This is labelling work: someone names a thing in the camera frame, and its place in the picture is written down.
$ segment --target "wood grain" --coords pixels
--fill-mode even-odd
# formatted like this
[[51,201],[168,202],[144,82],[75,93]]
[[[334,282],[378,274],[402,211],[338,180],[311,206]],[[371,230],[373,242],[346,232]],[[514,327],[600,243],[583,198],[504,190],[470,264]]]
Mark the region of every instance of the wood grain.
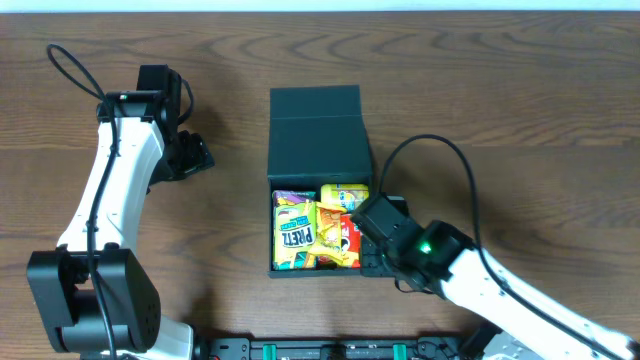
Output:
[[[196,97],[186,128],[217,160],[154,186],[139,258],[163,312],[209,334],[469,333],[481,320],[389,280],[266,276],[269,89],[359,84],[378,165],[417,133],[463,146],[487,246],[550,296],[640,338],[640,15],[440,12],[0,16],[0,353],[52,352],[25,278],[53,248],[93,162],[96,102],[48,63],[71,50],[108,90],[168,63]],[[469,230],[454,155],[430,143],[386,182],[423,223]]]

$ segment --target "snack package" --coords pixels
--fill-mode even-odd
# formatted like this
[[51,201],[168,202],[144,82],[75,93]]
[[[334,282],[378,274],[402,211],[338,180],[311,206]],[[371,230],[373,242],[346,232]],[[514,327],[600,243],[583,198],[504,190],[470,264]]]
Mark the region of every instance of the snack package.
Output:
[[313,269],[316,257],[309,249],[316,240],[316,203],[313,191],[273,192],[273,267],[276,270]]
[[355,210],[369,197],[369,187],[362,184],[325,184],[320,189],[320,201]]
[[309,254],[327,257],[338,265],[342,264],[342,230],[340,216],[347,209],[321,202],[316,203],[316,222],[318,231],[316,242],[309,249]]
[[351,222],[351,215],[340,217],[342,227],[342,265],[343,267],[360,267],[360,239],[362,233],[356,224]]

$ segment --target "black cable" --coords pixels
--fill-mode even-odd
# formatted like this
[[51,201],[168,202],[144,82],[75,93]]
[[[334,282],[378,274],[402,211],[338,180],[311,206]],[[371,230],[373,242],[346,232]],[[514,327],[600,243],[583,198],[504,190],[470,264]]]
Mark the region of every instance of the black cable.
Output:
[[[69,73],[67,73],[61,66],[58,64],[56,59],[53,57],[52,50],[56,49],[60,51],[67,59],[69,59],[77,68],[82,72],[82,74],[87,78],[87,80],[91,83],[96,92],[89,90],[86,86],[80,84],[76,79],[74,79]],[[115,162],[116,156],[118,154],[118,128],[116,125],[116,119],[113,114],[113,108],[109,104],[109,100],[105,96],[102,88],[96,82],[96,80],[91,76],[89,71],[85,69],[84,66],[73,56],[71,55],[65,48],[57,44],[49,44],[47,45],[47,56],[49,60],[53,64],[53,66],[62,73],[67,79],[69,79],[76,86],[86,91],[89,95],[98,98],[102,101],[102,106],[107,111],[107,115],[109,116],[109,122],[111,123],[111,136],[112,136],[112,144],[111,144],[111,153],[109,154],[109,159],[107,160],[107,166],[105,166],[104,173],[102,174],[102,178],[100,179],[100,183],[98,184],[98,189],[96,190],[96,195],[93,198],[93,203],[91,204],[91,211],[89,212],[89,220],[87,220],[87,266],[89,268],[89,274],[91,275],[91,282],[93,284],[93,288],[96,292],[96,298],[98,300],[98,307],[100,308],[100,313],[102,314],[102,320],[104,321],[104,327],[107,332],[107,340],[109,343],[109,352],[111,353],[111,359],[117,359],[116,353],[116,343],[115,336],[113,334],[113,327],[111,325],[111,318],[109,317],[109,312],[107,310],[107,306],[104,300],[104,294],[102,293],[102,287],[100,286],[100,279],[98,278],[98,273],[96,272],[96,264],[95,264],[95,232],[98,230],[96,227],[96,218],[98,213],[98,208],[100,207],[100,201],[102,199],[102,194],[104,193],[104,189],[107,185],[107,180],[109,179],[109,175],[111,173],[111,169],[113,168],[113,163]]]
[[191,116],[194,106],[193,93],[191,92],[191,86],[189,86],[189,82],[185,79],[182,79],[182,83],[184,84],[184,88],[187,89],[187,95],[189,95],[189,107],[187,108],[187,111],[184,112],[184,114],[178,116],[178,125],[185,122],[189,118],[189,116]]
[[465,169],[465,171],[467,173],[467,178],[469,180],[469,191],[471,193],[471,217],[472,217],[472,223],[473,223],[473,234],[474,234],[475,239],[476,239],[476,247],[478,249],[478,255],[480,256],[480,261],[482,262],[482,266],[484,267],[485,271],[489,274],[491,279],[493,279],[493,281],[495,281],[496,284],[498,284],[498,287],[500,288],[500,290],[504,291],[506,294],[508,294],[514,300],[516,300],[520,305],[522,305],[527,310],[531,311],[532,313],[534,313],[535,315],[537,315],[538,317],[540,317],[544,321],[548,322],[549,324],[551,324],[555,328],[557,328],[560,331],[568,334],[569,336],[571,336],[572,338],[578,340],[582,344],[584,344],[586,346],[589,346],[589,348],[592,351],[601,353],[601,354],[603,354],[606,357],[611,358],[611,359],[620,359],[620,360],[622,360],[622,358],[620,356],[614,354],[609,349],[607,349],[604,346],[602,346],[600,343],[595,341],[595,339],[587,338],[586,336],[584,336],[584,335],[580,334],[579,332],[573,330],[569,326],[567,326],[567,325],[563,324],[562,322],[556,320],[551,315],[549,315],[549,314],[545,313],[544,311],[538,309],[536,306],[534,306],[529,301],[527,301],[522,296],[520,296],[517,292],[512,290],[511,287],[509,286],[509,284],[506,281],[504,281],[503,279],[501,279],[493,271],[493,269],[491,269],[491,267],[489,266],[489,263],[487,262],[487,259],[485,257],[484,247],[482,246],[482,239],[480,237],[480,211],[479,211],[479,206],[478,206],[478,190],[476,188],[476,181],[475,181],[475,179],[473,177],[473,172],[471,171],[471,166],[469,165],[469,162],[467,161],[467,158],[464,156],[462,151],[454,143],[452,143],[449,139],[444,138],[444,137],[439,136],[439,135],[434,135],[434,134],[422,134],[422,135],[412,136],[409,139],[403,141],[391,153],[391,155],[387,159],[387,162],[384,164],[384,168],[382,169],[382,175],[380,176],[380,185],[378,186],[378,192],[382,193],[382,185],[384,184],[384,179],[387,176],[387,171],[389,170],[389,166],[391,165],[391,162],[393,162],[393,159],[396,157],[396,155],[398,155],[398,152],[400,152],[400,150],[402,150],[402,148],[407,146],[409,143],[411,143],[411,142],[413,142],[415,140],[419,140],[419,139],[437,140],[437,141],[440,141],[440,142],[448,145],[453,151],[455,151],[456,155],[458,155],[458,158],[460,159],[460,161],[464,165],[464,169]]
[[395,279],[393,283],[395,284],[396,289],[398,289],[398,291],[400,291],[401,293],[405,293],[405,294],[420,293],[420,294],[433,295],[433,291],[426,290],[426,289],[423,289],[421,291],[417,291],[417,290],[402,290],[400,288],[400,280],[398,280],[398,279]]

